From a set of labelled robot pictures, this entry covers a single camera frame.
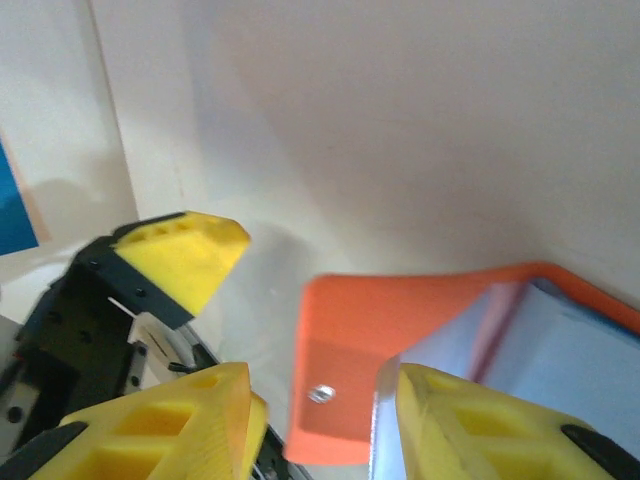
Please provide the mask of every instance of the yellow 3d-printed part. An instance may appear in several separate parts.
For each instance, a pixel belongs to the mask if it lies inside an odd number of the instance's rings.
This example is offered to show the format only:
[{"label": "yellow 3d-printed part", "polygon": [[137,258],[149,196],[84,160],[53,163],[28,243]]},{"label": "yellow 3d-printed part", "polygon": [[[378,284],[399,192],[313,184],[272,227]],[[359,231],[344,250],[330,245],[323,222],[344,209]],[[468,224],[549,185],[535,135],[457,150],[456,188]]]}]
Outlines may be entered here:
[{"label": "yellow 3d-printed part", "polygon": [[233,220],[186,212],[136,228],[114,249],[185,310],[198,315],[249,241]]},{"label": "yellow 3d-printed part", "polygon": [[88,427],[35,480],[246,480],[267,427],[244,363],[228,363],[65,417]]},{"label": "yellow 3d-printed part", "polygon": [[584,422],[403,364],[396,410],[408,480],[610,480],[561,431]]}]

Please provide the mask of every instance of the blue poster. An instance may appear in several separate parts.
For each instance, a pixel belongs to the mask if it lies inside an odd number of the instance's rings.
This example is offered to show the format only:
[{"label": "blue poster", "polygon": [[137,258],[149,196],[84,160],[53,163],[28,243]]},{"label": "blue poster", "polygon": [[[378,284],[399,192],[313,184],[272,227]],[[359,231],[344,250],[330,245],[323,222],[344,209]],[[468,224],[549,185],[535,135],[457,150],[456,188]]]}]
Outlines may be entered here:
[{"label": "blue poster", "polygon": [[38,239],[24,206],[9,160],[0,143],[0,255],[38,246]]}]

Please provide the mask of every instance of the metal bolt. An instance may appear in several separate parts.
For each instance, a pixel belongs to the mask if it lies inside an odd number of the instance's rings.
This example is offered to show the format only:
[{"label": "metal bolt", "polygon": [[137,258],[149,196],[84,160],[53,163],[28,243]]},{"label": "metal bolt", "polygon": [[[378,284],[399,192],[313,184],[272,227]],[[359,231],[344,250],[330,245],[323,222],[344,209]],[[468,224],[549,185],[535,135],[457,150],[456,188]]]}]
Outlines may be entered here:
[{"label": "metal bolt", "polygon": [[318,385],[309,391],[309,398],[316,403],[327,403],[336,396],[336,391],[329,385]]}]

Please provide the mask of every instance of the white wall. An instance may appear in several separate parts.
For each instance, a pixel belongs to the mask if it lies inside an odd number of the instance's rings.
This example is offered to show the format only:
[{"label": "white wall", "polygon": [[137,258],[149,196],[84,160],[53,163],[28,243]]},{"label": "white wall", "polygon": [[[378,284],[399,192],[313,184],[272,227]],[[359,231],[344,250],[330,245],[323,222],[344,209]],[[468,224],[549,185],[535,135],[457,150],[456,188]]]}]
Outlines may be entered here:
[{"label": "white wall", "polygon": [[45,227],[0,257],[0,314],[23,321],[78,247],[137,215],[87,2],[0,2],[0,58],[2,141]]},{"label": "white wall", "polygon": [[92,3],[141,214],[253,234],[198,327],[281,432],[315,273],[547,259],[639,304],[638,2]]}]

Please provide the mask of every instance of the orange flap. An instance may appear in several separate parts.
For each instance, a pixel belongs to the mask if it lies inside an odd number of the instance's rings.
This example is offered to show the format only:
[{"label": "orange flap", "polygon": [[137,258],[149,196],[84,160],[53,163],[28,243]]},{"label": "orange flap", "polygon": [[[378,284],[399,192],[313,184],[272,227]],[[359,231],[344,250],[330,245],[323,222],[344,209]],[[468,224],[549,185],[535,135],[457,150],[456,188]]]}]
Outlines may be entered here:
[{"label": "orange flap", "polygon": [[[467,309],[492,283],[553,281],[573,300],[640,333],[640,313],[549,263],[442,276],[326,275],[302,300],[285,456],[295,463],[367,463],[375,378],[382,364]],[[318,404],[309,392],[330,385]]]}]

